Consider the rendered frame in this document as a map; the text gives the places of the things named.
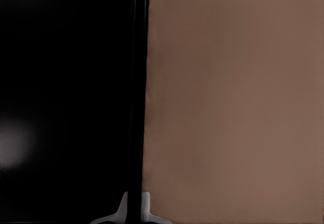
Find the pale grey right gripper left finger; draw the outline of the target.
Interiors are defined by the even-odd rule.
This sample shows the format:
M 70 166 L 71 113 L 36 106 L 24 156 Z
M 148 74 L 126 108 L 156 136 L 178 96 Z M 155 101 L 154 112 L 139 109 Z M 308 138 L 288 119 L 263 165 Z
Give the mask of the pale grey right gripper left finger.
M 93 220 L 90 224 L 104 224 L 113 222 L 115 224 L 125 224 L 128 208 L 128 192 L 123 194 L 120 205 L 116 213 Z

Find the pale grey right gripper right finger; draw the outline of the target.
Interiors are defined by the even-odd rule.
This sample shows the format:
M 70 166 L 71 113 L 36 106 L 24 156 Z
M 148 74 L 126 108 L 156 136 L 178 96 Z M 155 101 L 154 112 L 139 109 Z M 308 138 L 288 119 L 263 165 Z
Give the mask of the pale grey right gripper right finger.
M 150 193 L 142 192 L 141 196 L 141 221 L 155 224 L 173 224 L 170 220 L 154 215 L 150 212 Z

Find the black storage box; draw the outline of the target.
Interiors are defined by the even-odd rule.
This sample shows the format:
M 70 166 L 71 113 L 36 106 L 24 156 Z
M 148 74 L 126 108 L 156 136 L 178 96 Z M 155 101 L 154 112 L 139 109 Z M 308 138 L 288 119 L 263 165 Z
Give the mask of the black storage box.
M 0 221 L 84 224 L 127 190 L 132 0 L 0 0 Z

